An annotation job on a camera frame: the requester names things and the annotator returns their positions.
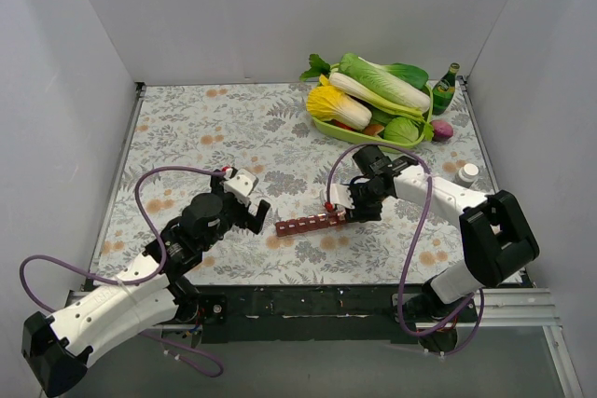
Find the dark red weekly pill organizer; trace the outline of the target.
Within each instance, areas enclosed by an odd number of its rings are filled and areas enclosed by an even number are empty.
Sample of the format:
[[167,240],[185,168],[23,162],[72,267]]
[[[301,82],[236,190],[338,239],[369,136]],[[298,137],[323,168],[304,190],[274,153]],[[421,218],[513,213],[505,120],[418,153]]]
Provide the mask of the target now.
[[278,238],[285,238],[320,229],[343,226],[345,223],[346,219],[344,214],[319,213],[276,222],[275,233]]

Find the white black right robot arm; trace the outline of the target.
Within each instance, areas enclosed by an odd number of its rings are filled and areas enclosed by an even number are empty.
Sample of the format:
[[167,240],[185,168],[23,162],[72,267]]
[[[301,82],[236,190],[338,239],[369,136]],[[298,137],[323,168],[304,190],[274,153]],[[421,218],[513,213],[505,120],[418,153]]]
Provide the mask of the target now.
[[422,291],[401,303],[409,319],[443,321],[477,290],[494,288],[534,261],[538,243],[513,194],[487,194],[430,175],[416,158],[387,157],[377,146],[354,153],[361,172],[344,188],[349,222],[378,221],[389,198],[423,206],[455,226],[461,234],[463,258],[427,280]]

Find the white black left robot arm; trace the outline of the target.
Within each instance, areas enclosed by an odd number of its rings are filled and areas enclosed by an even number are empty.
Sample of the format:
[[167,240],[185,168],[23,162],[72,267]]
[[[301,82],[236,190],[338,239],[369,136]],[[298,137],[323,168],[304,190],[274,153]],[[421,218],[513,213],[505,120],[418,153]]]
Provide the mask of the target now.
[[209,172],[210,190],[195,196],[155,239],[112,278],[97,277],[93,291],[54,310],[40,310],[23,324],[21,352],[48,397],[70,391],[108,351],[158,323],[189,323],[201,310],[186,274],[234,227],[262,231],[271,208],[250,211],[258,179],[245,169]]

